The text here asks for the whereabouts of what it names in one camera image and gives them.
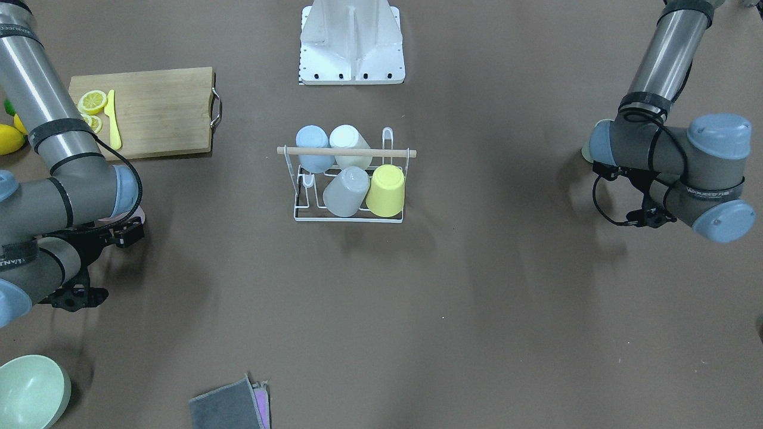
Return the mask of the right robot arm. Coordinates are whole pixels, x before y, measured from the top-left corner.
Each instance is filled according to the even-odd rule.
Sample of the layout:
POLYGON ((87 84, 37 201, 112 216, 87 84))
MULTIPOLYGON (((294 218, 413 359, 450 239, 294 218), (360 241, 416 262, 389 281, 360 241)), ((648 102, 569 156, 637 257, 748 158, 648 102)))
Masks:
POLYGON ((38 35, 25 2, 3 1, 2 89, 27 129, 26 141, 49 176, 21 183, 2 171, 1 323, 35 304, 76 312, 97 307, 88 266, 108 246, 144 237, 142 183, 127 160, 113 166, 107 145, 81 118, 38 35))

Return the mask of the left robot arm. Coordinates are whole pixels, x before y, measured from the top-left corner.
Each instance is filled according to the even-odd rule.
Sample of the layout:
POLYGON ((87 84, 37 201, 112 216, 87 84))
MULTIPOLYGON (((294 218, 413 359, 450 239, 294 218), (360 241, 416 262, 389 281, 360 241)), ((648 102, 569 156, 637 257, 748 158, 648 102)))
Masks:
POLYGON ((716 243, 736 241, 756 220, 742 199, 751 122, 707 114, 686 128, 665 124, 719 1, 667 1, 613 120, 594 126, 586 149, 598 180, 629 179, 641 206, 619 227, 683 222, 716 243))

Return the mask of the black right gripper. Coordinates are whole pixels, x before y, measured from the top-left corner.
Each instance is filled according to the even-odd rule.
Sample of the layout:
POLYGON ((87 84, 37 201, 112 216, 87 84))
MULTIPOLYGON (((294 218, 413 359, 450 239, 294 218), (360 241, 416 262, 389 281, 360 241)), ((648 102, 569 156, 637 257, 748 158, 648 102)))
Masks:
POLYGON ((68 312, 93 309, 103 304, 108 291, 91 286, 88 266, 98 260, 104 248, 128 248, 144 237, 144 216, 122 216, 104 230, 97 227, 44 235, 38 239, 38 247, 42 254, 58 263, 62 281, 39 304, 68 312))

